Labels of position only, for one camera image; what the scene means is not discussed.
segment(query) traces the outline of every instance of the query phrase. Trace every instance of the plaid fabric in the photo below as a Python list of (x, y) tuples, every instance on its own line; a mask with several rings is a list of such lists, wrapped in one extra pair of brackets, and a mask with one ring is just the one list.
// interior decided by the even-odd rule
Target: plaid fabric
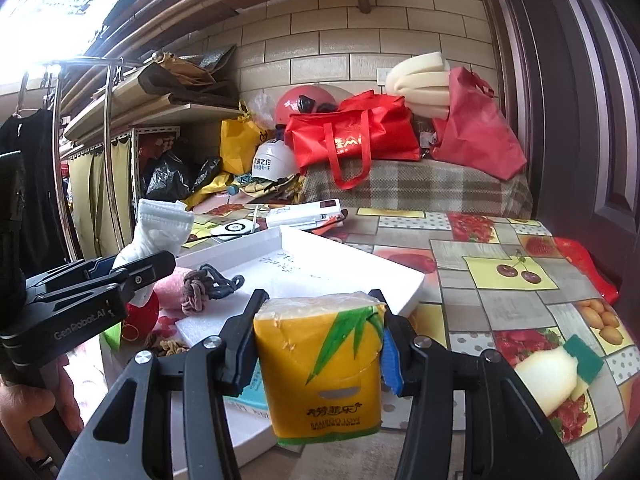
[[(340, 160), (344, 179), (360, 173), (361, 161)], [(362, 184), (348, 191), (334, 184), (326, 163), (314, 164), (302, 185), (304, 202), (340, 199), (344, 207), (485, 214), (529, 219), (532, 198), (523, 174), (502, 182), (482, 171), (424, 158), (418, 162), (374, 160)]]

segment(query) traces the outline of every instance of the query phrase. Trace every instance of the bright window light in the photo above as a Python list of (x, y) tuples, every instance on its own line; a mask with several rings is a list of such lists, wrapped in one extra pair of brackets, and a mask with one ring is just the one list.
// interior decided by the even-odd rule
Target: bright window light
[(0, 23), (0, 84), (42, 76), (38, 63), (84, 54), (118, 0), (27, 0)]

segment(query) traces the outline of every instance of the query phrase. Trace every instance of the hanging black clothes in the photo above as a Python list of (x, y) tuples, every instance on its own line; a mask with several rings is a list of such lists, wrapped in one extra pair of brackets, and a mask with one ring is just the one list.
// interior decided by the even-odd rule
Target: hanging black clothes
[(19, 150), (24, 159), (20, 267), (27, 278), (66, 263), (53, 181), (51, 131), (52, 112), (48, 110), (22, 119), (11, 116), (0, 127), (0, 153)]

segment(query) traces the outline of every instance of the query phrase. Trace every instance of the green scouring pad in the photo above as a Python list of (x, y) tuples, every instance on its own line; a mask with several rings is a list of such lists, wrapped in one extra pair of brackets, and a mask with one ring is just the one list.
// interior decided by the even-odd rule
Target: green scouring pad
[(572, 335), (563, 347), (568, 354), (578, 359), (578, 384), (571, 392), (572, 400), (576, 400), (593, 383), (604, 361), (577, 335)]

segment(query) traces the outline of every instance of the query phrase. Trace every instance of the white electronic device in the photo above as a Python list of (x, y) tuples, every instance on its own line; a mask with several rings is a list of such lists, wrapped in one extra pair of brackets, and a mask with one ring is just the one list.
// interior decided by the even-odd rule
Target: white electronic device
[(227, 241), (259, 230), (260, 226), (258, 224), (254, 224), (251, 220), (242, 219), (234, 220), (233, 222), (225, 225), (213, 227), (210, 232), (212, 236), (215, 236), (222, 241)]
[(271, 209), (265, 218), (267, 227), (288, 225), (297, 229), (315, 229), (328, 221), (329, 218), (343, 218), (342, 208), (338, 199), (322, 200), (309, 204), (287, 205)]

